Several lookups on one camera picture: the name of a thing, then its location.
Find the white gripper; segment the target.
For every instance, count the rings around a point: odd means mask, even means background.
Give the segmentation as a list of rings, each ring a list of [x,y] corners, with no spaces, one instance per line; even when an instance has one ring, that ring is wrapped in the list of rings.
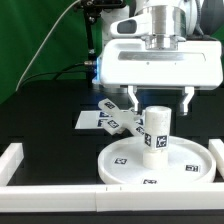
[[[221,43],[186,41],[177,50],[146,50],[140,39],[114,39],[99,60],[99,77],[103,85],[128,86],[136,114],[141,113],[137,87],[184,87],[180,114],[186,116],[194,88],[212,90],[223,81]]]

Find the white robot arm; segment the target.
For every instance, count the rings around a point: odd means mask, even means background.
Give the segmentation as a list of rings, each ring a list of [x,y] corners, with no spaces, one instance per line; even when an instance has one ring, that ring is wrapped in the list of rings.
[[[194,91],[223,81],[221,43],[200,29],[204,0],[137,0],[132,17],[110,25],[112,39],[98,60],[100,83],[126,87],[139,112],[138,89],[180,89],[182,114]]]

